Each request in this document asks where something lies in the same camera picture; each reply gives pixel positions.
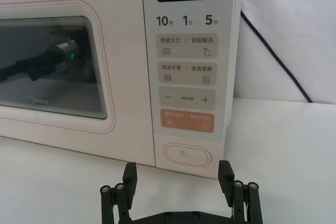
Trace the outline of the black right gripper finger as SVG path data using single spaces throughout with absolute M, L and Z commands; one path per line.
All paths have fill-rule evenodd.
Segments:
M 221 223 L 263 223 L 258 184 L 236 180 L 230 162 L 225 160 L 219 161 L 218 181 L 232 210 L 231 217 Z

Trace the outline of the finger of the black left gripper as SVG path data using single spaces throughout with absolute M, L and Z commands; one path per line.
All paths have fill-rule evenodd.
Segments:
M 114 223 L 114 206 L 118 207 L 119 223 L 132 223 L 129 210 L 132 208 L 137 181 L 137 164 L 129 162 L 125 166 L 121 183 L 113 188 L 108 185 L 100 188 L 102 223 Z

